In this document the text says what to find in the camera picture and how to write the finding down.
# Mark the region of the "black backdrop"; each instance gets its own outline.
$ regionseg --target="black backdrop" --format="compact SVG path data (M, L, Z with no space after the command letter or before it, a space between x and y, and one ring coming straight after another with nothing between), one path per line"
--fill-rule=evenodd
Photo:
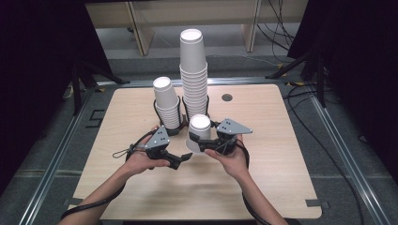
M83 59L112 71L83 1L3 1L0 30L3 193L59 106L71 81L71 65Z
M298 58L328 37L321 50L328 79L398 183L398 2L341 1L334 27L322 29L339 2L309 1L288 55Z

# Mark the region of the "wooden table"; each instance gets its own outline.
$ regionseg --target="wooden table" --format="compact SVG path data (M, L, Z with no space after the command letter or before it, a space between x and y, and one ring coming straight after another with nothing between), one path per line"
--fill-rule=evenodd
M182 88L176 87L182 97ZM231 101L222 95L230 94ZM280 91L273 84L209 86L208 113L213 121L229 117L252 128L243 136L251 155L250 172L257 185L285 218L319 218L320 207L308 207L316 194ZM105 114L74 198L85 198L124 162L112 153L126 149L159 123L152 88L118 89ZM215 129L212 138L216 138ZM187 128L171 137L167 150L189 153ZM196 220L250 219L237 182L222 165L193 155L178 170L158 168L133 176L102 219Z

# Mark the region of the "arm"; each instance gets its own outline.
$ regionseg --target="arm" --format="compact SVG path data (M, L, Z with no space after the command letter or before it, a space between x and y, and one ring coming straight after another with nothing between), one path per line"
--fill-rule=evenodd
M143 139L146 143L151 136ZM145 152L134 152L128 161L126 161L117 171L111 175L101 186L85 198L79 205L95 203L108 198L117 192L129 180L130 177L144 172L146 169L153 167L165 167L170 163L167 160L152 160L149 159ZM104 204L95 208L90 208L75 214L71 214L62 219L58 224L98 224L108 204Z
M253 181L246 165L245 155L239 147L236 147L229 156L218 155L216 151L210 149L205 150L205 153L217 159L225 171L237 180L243 195L258 216L272 225L287 224Z

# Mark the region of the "wrist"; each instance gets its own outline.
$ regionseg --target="wrist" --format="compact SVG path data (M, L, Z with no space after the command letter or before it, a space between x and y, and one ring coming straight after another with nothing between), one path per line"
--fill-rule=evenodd
M137 174L137 172L135 172L134 170L129 168L129 166L126 163L123 164L121 167L119 167L119 169L116 171L116 173L120 178L123 178L126 180L128 180L130 177Z
M239 184L246 181L248 178L250 178L250 179L252 178L248 170L239 172L239 173L233 175L232 177L234 177L234 179L237 180L237 182Z

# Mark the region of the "small hole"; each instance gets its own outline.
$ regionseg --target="small hole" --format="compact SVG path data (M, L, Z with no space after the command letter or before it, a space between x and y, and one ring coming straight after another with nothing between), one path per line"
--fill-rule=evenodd
M229 95L229 94L224 94L224 95L222 95L222 100L231 101L232 100L232 96Z

